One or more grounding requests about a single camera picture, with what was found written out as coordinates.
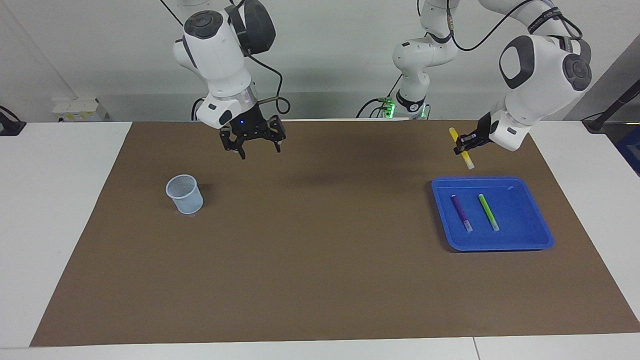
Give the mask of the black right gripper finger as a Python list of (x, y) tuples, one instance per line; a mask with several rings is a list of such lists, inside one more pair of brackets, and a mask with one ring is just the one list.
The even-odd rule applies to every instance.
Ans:
[(276, 152), (280, 153), (282, 142), (286, 139), (285, 127), (281, 117), (278, 115), (271, 116), (267, 121), (267, 130), (267, 139), (274, 144)]
[(246, 152), (243, 148), (245, 138), (243, 136), (236, 136), (235, 139), (232, 139), (232, 134), (231, 131), (221, 131), (222, 146), (224, 146), (226, 151), (238, 153), (242, 160), (246, 160)]

